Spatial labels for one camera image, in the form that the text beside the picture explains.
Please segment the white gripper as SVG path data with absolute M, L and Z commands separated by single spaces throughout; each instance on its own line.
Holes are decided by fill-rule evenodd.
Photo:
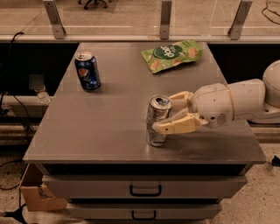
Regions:
M 229 89 L 220 83 L 201 87 L 195 93 L 182 91 L 170 96 L 172 111 L 179 112 L 192 106 L 194 113 L 177 114 L 152 128 L 161 134 L 185 134 L 195 132 L 203 125 L 216 128 L 229 125 L 233 120 L 233 105 Z

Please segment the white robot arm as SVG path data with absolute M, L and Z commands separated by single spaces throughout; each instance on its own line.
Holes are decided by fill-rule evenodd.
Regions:
M 280 60 L 270 64 L 261 79 L 231 84 L 215 83 L 196 92 L 171 96 L 175 114 L 152 128 L 159 133 L 182 134 L 202 126 L 216 128 L 233 121 L 280 123 Z

